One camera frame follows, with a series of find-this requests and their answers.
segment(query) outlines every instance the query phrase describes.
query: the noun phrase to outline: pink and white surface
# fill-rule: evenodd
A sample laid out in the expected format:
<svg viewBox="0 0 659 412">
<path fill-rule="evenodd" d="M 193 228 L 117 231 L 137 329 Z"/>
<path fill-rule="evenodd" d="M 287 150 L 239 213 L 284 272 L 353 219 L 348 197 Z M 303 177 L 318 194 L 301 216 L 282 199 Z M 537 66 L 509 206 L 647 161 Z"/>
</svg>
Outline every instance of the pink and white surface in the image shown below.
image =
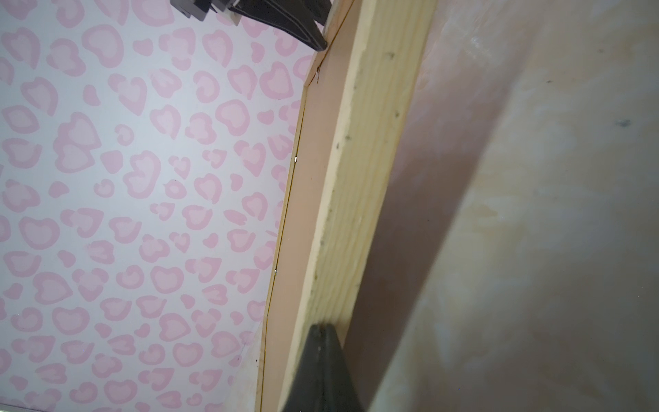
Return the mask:
<svg viewBox="0 0 659 412">
<path fill-rule="evenodd" d="M 0 403 L 221 411 L 310 50 L 168 0 L 0 5 Z"/>
</svg>

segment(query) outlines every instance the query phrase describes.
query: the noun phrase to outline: brown panel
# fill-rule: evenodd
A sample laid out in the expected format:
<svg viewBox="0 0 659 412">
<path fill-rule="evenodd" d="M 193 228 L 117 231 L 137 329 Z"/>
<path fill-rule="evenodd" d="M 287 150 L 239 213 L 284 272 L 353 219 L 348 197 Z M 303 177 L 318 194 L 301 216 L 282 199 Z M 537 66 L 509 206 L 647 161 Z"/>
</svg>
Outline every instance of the brown panel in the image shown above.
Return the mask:
<svg viewBox="0 0 659 412">
<path fill-rule="evenodd" d="M 275 412 L 279 403 L 360 4 L 360 0 L 354 2 L 320 67 L 320 75 L 306 91 L 291 197 L 268 312 L 262 412 Z"/>
</svg>

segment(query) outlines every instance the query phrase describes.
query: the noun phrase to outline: heart-patterned wallpaper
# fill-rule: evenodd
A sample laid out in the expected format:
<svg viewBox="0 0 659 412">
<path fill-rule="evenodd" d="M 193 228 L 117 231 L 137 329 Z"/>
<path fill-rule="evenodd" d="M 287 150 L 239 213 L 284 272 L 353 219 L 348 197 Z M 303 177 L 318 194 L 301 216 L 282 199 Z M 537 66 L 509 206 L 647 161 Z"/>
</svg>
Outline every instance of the heart-patterned wallpaper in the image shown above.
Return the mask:
<svg viewBox="0 0 659 412">
<path fill-rule="evenodd" d="M 311 50 L 168 0 L 0 5 L 0 403 L 221 411 Z"/>
</svg>

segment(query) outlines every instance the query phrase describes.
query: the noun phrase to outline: marbled surface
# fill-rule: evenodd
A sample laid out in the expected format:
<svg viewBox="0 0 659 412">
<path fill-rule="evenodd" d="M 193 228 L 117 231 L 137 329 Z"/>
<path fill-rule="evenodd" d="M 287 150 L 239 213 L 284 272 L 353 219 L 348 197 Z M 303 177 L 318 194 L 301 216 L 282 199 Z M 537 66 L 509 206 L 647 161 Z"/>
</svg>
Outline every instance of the marbled surface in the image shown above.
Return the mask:
<svg viewBox="0 0 659 412">
<path fill-rule="evenodd" d="M 440 0 L 345 351 L 373 411 L 659 410 L 659 3 Z"/>
</svg>

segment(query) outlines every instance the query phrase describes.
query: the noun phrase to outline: wall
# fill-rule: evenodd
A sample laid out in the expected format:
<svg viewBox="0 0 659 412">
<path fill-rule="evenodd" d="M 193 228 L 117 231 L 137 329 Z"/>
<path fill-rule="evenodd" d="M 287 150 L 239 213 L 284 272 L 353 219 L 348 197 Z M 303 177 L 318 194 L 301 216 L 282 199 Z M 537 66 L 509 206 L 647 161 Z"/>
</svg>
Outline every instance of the wall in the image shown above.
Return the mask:
<svg viewBox="0 0 659 412">
<path fill-rule="evenodd" d="M 0 5 L 0 403 L 221 410 L 311 50 L 167 0 Z"/>
<path fill-rule="evenodd" d="M 345 344 L 371 410 L 659 409 L 658 27 L 439 1 Z"/>
</svg>

